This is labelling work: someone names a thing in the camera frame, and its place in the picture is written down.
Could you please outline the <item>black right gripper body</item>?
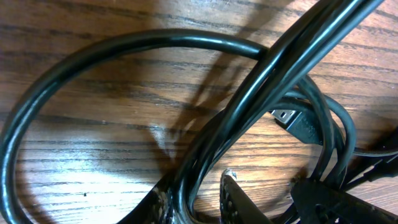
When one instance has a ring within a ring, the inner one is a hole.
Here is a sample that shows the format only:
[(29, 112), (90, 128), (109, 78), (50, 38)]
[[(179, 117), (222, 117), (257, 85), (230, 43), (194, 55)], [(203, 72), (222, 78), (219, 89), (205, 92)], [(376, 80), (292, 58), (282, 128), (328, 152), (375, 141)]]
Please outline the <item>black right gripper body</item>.
[(365, 182), (397, 177), (397, 130), (374, 145), (373, 151), (362, 151), (364, 160), (354, 166), (349, 177), (356, 177), (368, 167), (362, 177), (345, 181), (334, 190), (324, 184), (301, 180), (291, 194), (294, 203), (275, 223), (397, 223), (397, 215), (367, 203), (347, 193)]

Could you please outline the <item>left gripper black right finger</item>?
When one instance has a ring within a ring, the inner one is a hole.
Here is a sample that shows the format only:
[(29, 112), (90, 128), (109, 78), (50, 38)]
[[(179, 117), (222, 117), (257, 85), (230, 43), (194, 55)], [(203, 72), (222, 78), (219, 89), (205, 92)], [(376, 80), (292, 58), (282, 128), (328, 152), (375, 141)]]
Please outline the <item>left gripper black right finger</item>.
[(236, 173), (223, 171), (220, 179), (221, 222), (225, 224), (272, 224), (236, 183)]

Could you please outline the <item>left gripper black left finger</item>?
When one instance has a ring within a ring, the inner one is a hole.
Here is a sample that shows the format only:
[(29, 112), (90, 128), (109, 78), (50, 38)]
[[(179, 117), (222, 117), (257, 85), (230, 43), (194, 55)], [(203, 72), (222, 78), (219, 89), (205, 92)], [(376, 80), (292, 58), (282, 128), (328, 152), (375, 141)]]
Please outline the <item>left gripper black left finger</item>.
[(171, 175), (167, 174), (118, 224), (161, 224), (172, 222)]

